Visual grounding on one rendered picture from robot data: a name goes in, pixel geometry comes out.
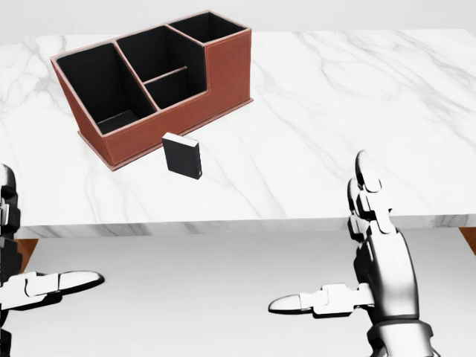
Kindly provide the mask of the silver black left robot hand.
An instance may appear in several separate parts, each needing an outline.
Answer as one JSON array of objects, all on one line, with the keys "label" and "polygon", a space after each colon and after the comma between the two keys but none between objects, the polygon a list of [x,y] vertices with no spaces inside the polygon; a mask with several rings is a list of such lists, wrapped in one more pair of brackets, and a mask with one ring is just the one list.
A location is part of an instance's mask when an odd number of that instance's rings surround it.
[{"label": "silver black left robot hand", "polygon": [[23,254],[14,240],[20,225],[16,177],[10,167],[0,164],[0,328],[11,310],[25,311],[59,303],[65,295],[105,282],[104,276],[96,271],[22,273]]}]

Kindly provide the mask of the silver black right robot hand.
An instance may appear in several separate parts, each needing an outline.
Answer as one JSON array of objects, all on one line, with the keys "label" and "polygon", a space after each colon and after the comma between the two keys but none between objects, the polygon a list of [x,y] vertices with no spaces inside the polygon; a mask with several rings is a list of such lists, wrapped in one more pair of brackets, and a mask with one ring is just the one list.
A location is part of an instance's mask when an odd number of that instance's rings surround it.
[{"label": "silver black right robot hand", "polygon": [[419,317],[417,279],[408,245],[390,220],[389,196],[364,150],[356,156],[355,172],[347,184],[347,227],[358,243],[353,263],[357,288],[324,284],[313,293],[273,300],[268,306],[270,313],[336,318],[361,308],[373,324]]}]

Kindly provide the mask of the small black book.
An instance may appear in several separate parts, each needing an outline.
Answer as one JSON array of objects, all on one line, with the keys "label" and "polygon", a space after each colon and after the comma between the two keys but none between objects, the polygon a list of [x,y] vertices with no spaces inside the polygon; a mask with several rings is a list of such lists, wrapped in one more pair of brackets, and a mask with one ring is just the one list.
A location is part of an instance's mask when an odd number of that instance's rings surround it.
[{"label": "small black book", "polygon": [[169,171],[200,179],[202,164],[198,141],[167,132],[162,137],[162,144]]}]

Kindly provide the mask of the red-brown desk caddy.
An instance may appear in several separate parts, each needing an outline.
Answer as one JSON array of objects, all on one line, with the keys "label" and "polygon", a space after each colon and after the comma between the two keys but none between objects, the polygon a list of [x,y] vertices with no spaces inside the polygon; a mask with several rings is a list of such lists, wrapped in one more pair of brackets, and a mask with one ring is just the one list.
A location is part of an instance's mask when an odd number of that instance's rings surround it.
[{"label": "red-brown desk caddy", "polygon": [[52,67],[111,170],[251,102],[252,30],[210,10],[66,51]]}]

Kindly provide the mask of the brown wooden table leg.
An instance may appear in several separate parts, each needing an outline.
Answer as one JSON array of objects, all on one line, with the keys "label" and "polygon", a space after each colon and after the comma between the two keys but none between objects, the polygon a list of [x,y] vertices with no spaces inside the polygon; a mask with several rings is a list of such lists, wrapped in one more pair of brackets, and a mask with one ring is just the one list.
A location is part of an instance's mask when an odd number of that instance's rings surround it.
[{"label": "brown wooden table leg", "polygon": [[20,272],[23,273],[38,243],[38,239],[17,239],[18,252],[22,255],[22,267]]},{"label": "brown wooden table leg", "polygon": [[461,227],[459,230],[476,256],[476,227]]}]

